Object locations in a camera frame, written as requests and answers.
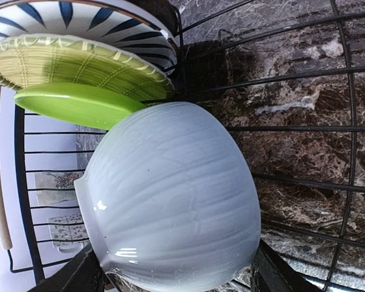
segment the bowl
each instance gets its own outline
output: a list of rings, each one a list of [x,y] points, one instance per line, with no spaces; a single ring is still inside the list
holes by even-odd
[[[157,0],[160,12],[165,11],[159,8],[165,7],[161,2]],[[34,33],[105,43],[134,53],[161,70],[177,64],[178,48],[169,29],[146,10],[124,0],[0,0],[0,41]]]
[[[249,167],[219,121],[191,103],[117,124],[74,182],[100,266],[148,291],[208,291],[250,265],[260,208]]]
[[[165,24],[169,31],[176,35],[178,32],[178,20],[173,6],[168,0],[126,0],[154,15]]]

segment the woven bamboo plate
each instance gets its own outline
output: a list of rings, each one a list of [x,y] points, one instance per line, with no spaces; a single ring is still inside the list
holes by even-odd
[[[166,99],[170,80],[135,54],[75,36],[23,35],[0,42],[0,85],[16,91],[45,83],[80,83],[137,101]]]

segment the white ceramic bowl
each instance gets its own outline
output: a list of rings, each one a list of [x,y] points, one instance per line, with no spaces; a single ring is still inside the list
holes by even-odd
[[[249,266],[260,208],[226,129],[191,103],[139,111],[101,141],[75,181],[106,273],[150,291],[207,291]]]

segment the metal wire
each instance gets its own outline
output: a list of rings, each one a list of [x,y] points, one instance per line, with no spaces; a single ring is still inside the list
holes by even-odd
[[[183,24],[181,22],[181,15],[178,11],[178,9],[176,7],[174,7],[176,15],[177,15],[177,20],[178,20],[178,30],[179,30],[179,40],[180,40],[180,62],[181,63],[185,63],[185,45],[184,45],[184,37],[183,37]],[[186,70],[185,70],[185,66],[182,67],[182,80],[184,82],[184,94],[187,94],[187,77],[186,77]]]
[[[34,226],[77,226],[77,225],[83,225],[84,223],[37,223],[34,224]]]
[[[18,106],[15,106],[15,167],[23,228],[30,250],[35,282],[38,284],[44,280],[44,272],[37,237],[32,224],[29,194],[27,191],[26,160],[24,157],[24,110]]]
[[[78,206],[35,206],[35,207],[30,207],[30,209],[32,210],[36,210],[36,209],[78,209]]]
[[[95,150],[73,150],[73,151],[26,151],[24,154],[77,154],[94,153]]]
[[[274,82],[282,82],[282,81],[290,81],[304,78],[313,78],[313,77],[323,77],[323,76],[333,76],[333,75],[343,75],[343,74],[354,74],[354,73],[365,73],[365,66],[359,67],[351,67],[351,68],[336,68],[336,69],[328,69],[328,70],[318,70],[318,71],[308,71],[301,72],[296,74],[275,76],[270,78],[260,78],[245,82],[234,83],[231,85],[223,85],[215,88],[208,88],[202,91],[197,92],[189,92],[185,95],[185,99],[189,99],[191,101],[198,101],[198,99],[194,99],[195,96],[201,96],[205,93],[217,92],[217,91],[225,91],[229,89],[237,89],[237,88],[245,88],[254,85],[264,85]],[[165,102],[165,100],[151,100],[148,103],[155,102]]]
[[[336,6],[335,0],[330,0],[330,3],[331,3],[331,7],[333,9],[334,15],[338,16],[339,11],[338,11],[338,8]],[[341,38],[342,47],[343,47],[343,51],[344,51],[344,58],[345,58],[346,68],[351,68],[352,67],[352,59],[351,59],[351,55],[350,55],[349,45],[347,44],[347,41],[346,41],[346,38],[345,38],[345,33],[344,33],[344,28],[343,27],[344,27],[343,22],[338,21],[339,36]],[[355,92],[354,74],[353,73],[348,73],[347,74],[347,81],[349,83],[349,92],[350,92],[350,116],[351,116],[350,123],[351,123],[352,127],[357,127],[356,92]],[[349,185],[353,186],[354,181],[355,181],[356,152],[357,152],[357,133],[356,132],[352,132],[351,144],[352,144],[352,146],[351,146],[351,153],[350,153]],[[345,205],[345,211],[344,211],[344,218],[343,218],[342,226],[341,226],[341,233],[339,235],[340,238],[343,238],[344,235],[346,234],[346,227],[347,227],[347,222],[349,220],[350,205],[352,203],[352,198],[353,198],[353,192],[351,190],[349,190],[346,194],[346,205]],[[336,248],[335,248],[332,264],[331,264],[331,267],[328,271],[328,276],[327,276],[327,281],[328,282],[330,282],[332,277],[333,277],[335,267],[336,267],[336,263],[338,262],[339,252],[341,250],[341,247],[342,247],[342,243],[338,243]],[[325,283],[323,291],[326,292],[328,288],[329,288],[329,284]]]
[[[13,259],[12,259],[12,255],[11,255],[11,250],[7,251],[8,253],[8,258],[10,260],[10,271],[11,273],[22,273],[22,272],[27,272],[27,271],[32,271],[33,267],[29,267],[29,268],[23,268],[23,269],[13,269]]]
[[[81,239],[44,239],[38,240],[37,243],[45,243],[45,242],[84,242],[89,240],[88,237],[81,238]]]
[[[197,61],[200,58],[206,57],[206,56],[214,54],[216,52],[222,52],[226,49],[230,49],[232,47],[240,46],[241,44],[246,44],[246,43],[252,42],[252,41],[258,41],[258,40],[261,40],[261,39],[264,39],[264,38],[267,38],[267,37],[272,37],[274,35],[278,35],[280,33],[291,32],[293,30],[304,29],[306,27],[313,27],[313,26],[318,26],[318,25],[321,25],[321,24],[330,24],[330,23],[335,23],[337,21],[348,21],[348,20],[360,19],[360,18],[365,18],[365,12],[348,13],[348,14],[339,15],[339,16],[329,16],[329,17],[326,17],[326,18],[307,21],[305,23],[293,24],[292,26],[284,26],[284,27],[281,27],[281,28],[278,28],[278,29],[269,30],[267,32],[259,33],[257,35],[254,35],[254,36],[251,36],[251,37],[248,37],[248,38],[244,38],[244,39],[239,40],[239,41],[234,41],[234,42],[231,42],[229,44],[225,44],[223,46],[216,47],[216,48],[211,49],[211,50],[207,50],[205,53],[196,55],[192,58],[189,58],[188,60],[185,60],[183,63],[174,65],[174,66],[168,68],[167,70],[178,68],[178,67],[181,67],[181,66],[185,66],[186,64],[193,63],[194,61]]]
[[[259,173],[253,173],[252,175],[254,178],[265,179],[268,181],[280,181],[287,184],[294,184],[296,186],[316,187],[319,189],[328,189],[328,190],[347,190],[352,192],[365,193],[365,187],[360,187],[360,186],[349,186],[347,184],[334,184],[332,182],[307,181],[305,179],[289,178],[276,175],[262,175]]]
[[[347,286],[337,284],[337,283],[332,283],[332,282],[329,282],[327,280],[322,280],[320,278],[313,277],[313,276],[310,276],[310,275],[306,275],[306,274],[302,274],[302,273],[298,273],[298,274],[305,277],[306,279],[315,281],[316,283],[327,284],[332,288],[337,288],[337,289],[340,289],[340,290],[343,290],[343,291],[346,291],[346,292],[365,292],[365,290],[361,290],[361,289],[357,289],[357,288],[351,288],[351,287],[347,287]]]
[[[241,282],[239,282],[237,280],[231,280],[230,282],[233,283],[233,284],[235,284],[235,285],[237,285],[237,286],[240,286],[240,287],[242,287],[242,288],[244,288],[244,289],[246,289],[248,291],[250,291],[250,287],[247,286],[247,285],[245,285],[244,283],[241,283]]]
[[[215,17],[221,16],[221,15],[227,13],[227,12],[233,11],[233,10],[235,10],[235,9],[241,7],[241,6],[244,6],[246,4],[252,3],[254,1],[255,0],[247,0],[247,1],[245,0],[245,1],[242,1],[242,2],[239,2],[239,3],[236,3],[236,4],[232,5],[232,6],[229,6],[229,7],[225,8],[225,9],[223,9],[223,10],[220,10],[217,13],[211,14],[210,16],[207,16],[207,17],[205,17],[205,18],[203,18],[203,19],[201,19],[201,20],[199,20],[199,21],[191,24],[190,26],[187,26],[184,29],[181,29],[179,35],[182,35],[184,32],[187,32],[188,30],[194,29],[195,27],[199,26],[200,24],[206,23],[206,22],[214,19]]]
[[[105,135],[99,132],[26,132],[25,135]]]
[[[278,228],[278,229],[281,229],[284,231],[291,231],[291,232],[294,232],[299,235],[306,235],[306,236],[311,236],[311,237],[320,238],[320,239],[324,239],[324,240],[329,240],[331,242],[342,243],[342,244],[354,246],[357,248],[365,248],[364,242],[356,242],[353,240],[343,239],[340,237],[335,237],[335,236],[331,236],[331,235],[327,235],[327,234],[323,234],[323,233],[313,232],[311,230],[297,228],[294,226],[288,226],[288,225],[281,224],[281,223],[278,223],[275,221],[269,221],[266,219],[262,219],[262,224],[271,226],[271,227],[275,227],[275,228]]]
[[[37,173],[37,172],[68,172],[68,173],[71,173],[71,172],[84,172],[85,169],[69,169],[69,170],[66,170],[66,169],[34,169],[34,170],[29,170],[27,169],[26,170],[26,173]]]
[[[40,188],[36,188],[36,189],[27,189],[29,192],[36,192],[39,190],[54,190],[56,192],[65,192],[67,190],[74,190],[73,187],[71,187],[70,189],[57,189],[57,188],[52,188],[52,187],[40,187]]]
[[[330,132],[365,133],[365,127],[353,126],[247,126],[226,127],[230,132]]]

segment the green plate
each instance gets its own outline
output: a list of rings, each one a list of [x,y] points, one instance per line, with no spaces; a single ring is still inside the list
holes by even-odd
[[[146,107],[122,94],[75,83],[31,86],[19,91],[14,100],[34,113],[103,130]]]

